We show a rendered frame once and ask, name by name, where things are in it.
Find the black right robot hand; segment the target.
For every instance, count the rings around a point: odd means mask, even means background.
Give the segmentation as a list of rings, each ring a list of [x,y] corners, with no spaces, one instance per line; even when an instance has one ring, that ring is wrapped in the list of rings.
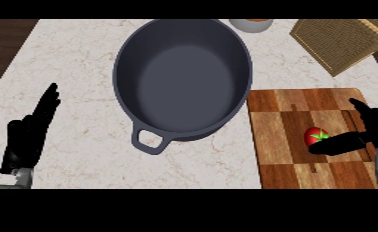
[[[378,147],[378,108],[371,108],[355,98],[350,98],[349,102],[361,114],[365,131],[343,133],[314,143],[309,146],[312,154],[336,156],[365,148],[368,143]]]

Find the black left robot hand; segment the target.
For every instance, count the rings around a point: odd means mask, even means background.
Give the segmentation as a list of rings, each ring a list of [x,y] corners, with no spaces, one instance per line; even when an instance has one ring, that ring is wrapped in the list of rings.
[[[21,168],[36,167],[60,104],[58,84],[52,83],[42,95],[33,113],[21,120],[12,120],[8,123],[8,145],[0,173],[11,174]]]

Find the red tomato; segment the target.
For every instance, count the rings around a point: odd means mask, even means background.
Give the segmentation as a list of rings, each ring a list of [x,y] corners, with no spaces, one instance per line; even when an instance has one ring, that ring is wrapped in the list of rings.
[[[305,143],[308,146],[312,146],[315,143],[331,137],[330,133],[319,127],[312,127],[306,130],[305,133]]]

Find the wooden cutting board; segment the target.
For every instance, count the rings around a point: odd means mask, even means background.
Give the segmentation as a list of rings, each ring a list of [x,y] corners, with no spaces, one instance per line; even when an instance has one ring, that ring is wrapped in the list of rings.
[[[365,129],[349,100],[356,88],[253,90],[249,113],[262,187],[266,189],[378,189],[376,148],[337,156],[314,155],[306,131],[318,127],[336,136]]]

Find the dark grey oval pot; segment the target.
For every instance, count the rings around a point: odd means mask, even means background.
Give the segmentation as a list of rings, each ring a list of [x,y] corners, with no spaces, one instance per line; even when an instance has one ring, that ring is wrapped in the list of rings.
[[[151,155],[210,136],[244,105],[253,64],[241,37],[218,19],[156,19],[120,49],[113,85],[133,121],[132,144]]]

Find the woven wicker basket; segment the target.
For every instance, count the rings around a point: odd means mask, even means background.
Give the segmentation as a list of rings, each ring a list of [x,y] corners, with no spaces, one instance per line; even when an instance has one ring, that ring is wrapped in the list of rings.
[[[300,19],[290,35],[333,77],[378,52],[378,19]]]

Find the grey bowl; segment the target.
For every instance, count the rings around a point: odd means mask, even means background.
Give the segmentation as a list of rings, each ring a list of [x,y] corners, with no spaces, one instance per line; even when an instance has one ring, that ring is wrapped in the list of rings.
[[[247,33],[262,33],[274,23],[272,19],[231,19],[232,26]]]

